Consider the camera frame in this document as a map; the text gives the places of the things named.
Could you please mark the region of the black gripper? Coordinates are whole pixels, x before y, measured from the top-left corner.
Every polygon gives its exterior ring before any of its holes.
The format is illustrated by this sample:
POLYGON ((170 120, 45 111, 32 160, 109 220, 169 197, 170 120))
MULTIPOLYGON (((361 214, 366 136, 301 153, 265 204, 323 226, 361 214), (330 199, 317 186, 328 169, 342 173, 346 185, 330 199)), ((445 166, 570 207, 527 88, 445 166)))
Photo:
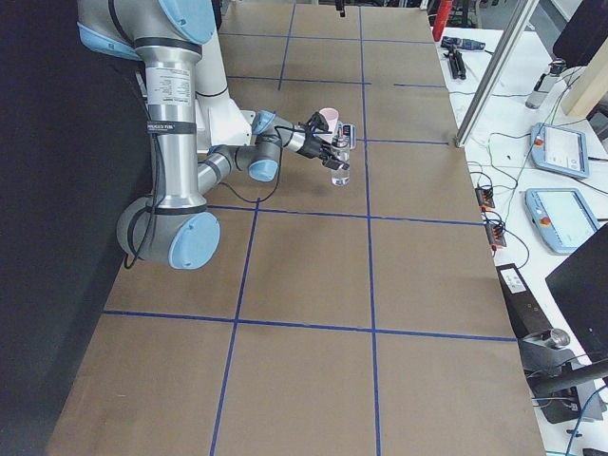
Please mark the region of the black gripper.
MULTIPOLYGON (((340 16, 345 16, 345 1, 334 0, 334 6, 340 16)), ((327 163, 332 171, 349 170, 347 161, 341 161, 333 156, 332 148, 313 134, 306 133, 303 145, 298 149, 298 154, 308 159, 320 159, 327 163)))

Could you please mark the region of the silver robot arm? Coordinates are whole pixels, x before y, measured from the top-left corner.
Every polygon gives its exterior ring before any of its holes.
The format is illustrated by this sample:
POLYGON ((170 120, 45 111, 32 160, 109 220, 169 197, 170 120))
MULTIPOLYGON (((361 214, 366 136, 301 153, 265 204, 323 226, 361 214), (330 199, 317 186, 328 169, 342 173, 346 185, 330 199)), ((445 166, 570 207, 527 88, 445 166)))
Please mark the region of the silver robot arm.
POLYGON ((82 1, 78 29, 93 51, 138 61, 135 88, 151 144, 153 187, 117 223, 126 267, 152 261, 177 270, 206 264, 220 240, 206 194, 235 171, 277 178, 285 150, 349 169, 350 142, 325 111, 290 123, 232 99, 210 1, 82 1))

